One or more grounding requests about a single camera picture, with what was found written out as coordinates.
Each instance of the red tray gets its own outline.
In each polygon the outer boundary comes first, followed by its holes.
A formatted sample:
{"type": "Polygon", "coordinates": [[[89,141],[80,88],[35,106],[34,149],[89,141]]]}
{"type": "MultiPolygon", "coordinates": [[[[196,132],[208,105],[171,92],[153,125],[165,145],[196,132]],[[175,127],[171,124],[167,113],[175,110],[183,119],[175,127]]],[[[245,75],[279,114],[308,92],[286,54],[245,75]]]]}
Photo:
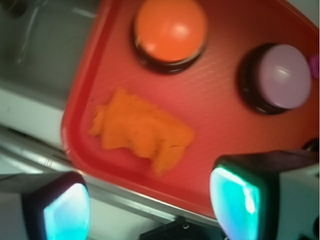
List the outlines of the red tray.
{"type": "Polygon", "coordinates": [[[64,149],[80,170],[180,208],[214,217],[209,177],[218,156],[301,148],[319,136],[319,82],[302,107],[255,113],[237,90],[238,66],[251,49],[289,44],[306,58],[319,53],[319,30],[285,0],[199,0],[209,20],[208,43],[189,69],[160,74],[141,65],[130,27],[141,0],[102,0],[62,122],[64,149]],[[118,87],[181,119],[195,139],[162,177],[127,149],[103,150],[88,135],[94,108],[118,87]]]}

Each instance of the gray sink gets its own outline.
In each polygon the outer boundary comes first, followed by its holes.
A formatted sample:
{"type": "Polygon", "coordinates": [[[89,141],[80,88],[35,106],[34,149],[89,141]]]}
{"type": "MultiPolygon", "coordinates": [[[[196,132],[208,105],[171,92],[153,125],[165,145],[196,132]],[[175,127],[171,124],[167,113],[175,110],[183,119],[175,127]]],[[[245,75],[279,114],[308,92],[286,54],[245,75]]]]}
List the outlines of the gray sink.
{"type": "Polygon", "coordinates": [[[0,1],[0,88],[64,109],[99,0],[19,1],[0,1]]]}

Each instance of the pink object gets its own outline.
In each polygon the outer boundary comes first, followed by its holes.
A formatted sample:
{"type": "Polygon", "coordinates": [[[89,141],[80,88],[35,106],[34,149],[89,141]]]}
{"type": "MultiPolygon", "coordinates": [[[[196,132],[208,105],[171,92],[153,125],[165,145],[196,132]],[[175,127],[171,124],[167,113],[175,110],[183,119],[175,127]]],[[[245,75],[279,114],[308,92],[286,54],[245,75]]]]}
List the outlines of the pink object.
{"type": "Polygon", "coordinates": [[[312,77],[319,79],[319,54],[310,58],[309,67],[312,77]]]}
{"type": "Polygon", "coordinates": [[[308,63],[293,46],[275,45],[262,57],[257,86],[269,104],[283,109],[298,108],[307,101],[311,83],[308,63]]]}

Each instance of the orange button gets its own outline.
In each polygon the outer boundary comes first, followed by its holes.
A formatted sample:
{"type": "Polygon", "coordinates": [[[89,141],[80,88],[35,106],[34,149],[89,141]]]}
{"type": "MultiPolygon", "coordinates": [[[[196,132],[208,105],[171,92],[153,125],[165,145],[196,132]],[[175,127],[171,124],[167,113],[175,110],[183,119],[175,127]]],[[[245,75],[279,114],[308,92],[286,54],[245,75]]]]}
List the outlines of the orange button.
{"type": "Polygon", "coordinates": [[[194,0],[146,0],[134,22],[135,44],[167,63],[197,56],[207,32],[206,14],[194,0]]]}

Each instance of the purple button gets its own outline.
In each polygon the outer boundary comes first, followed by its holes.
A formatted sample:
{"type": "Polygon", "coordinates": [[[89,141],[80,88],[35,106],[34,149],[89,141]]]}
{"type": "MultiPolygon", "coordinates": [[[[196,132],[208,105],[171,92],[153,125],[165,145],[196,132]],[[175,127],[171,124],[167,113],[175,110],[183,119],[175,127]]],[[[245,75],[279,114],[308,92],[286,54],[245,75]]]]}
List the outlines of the purple button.
{"type": "Polygon", "coordinates": [[[258,66],[257,87],[269,104],[295,109],[306,102],[311,91],[311,74],[305,57],[286,44],[271,47],[258,66]]]}

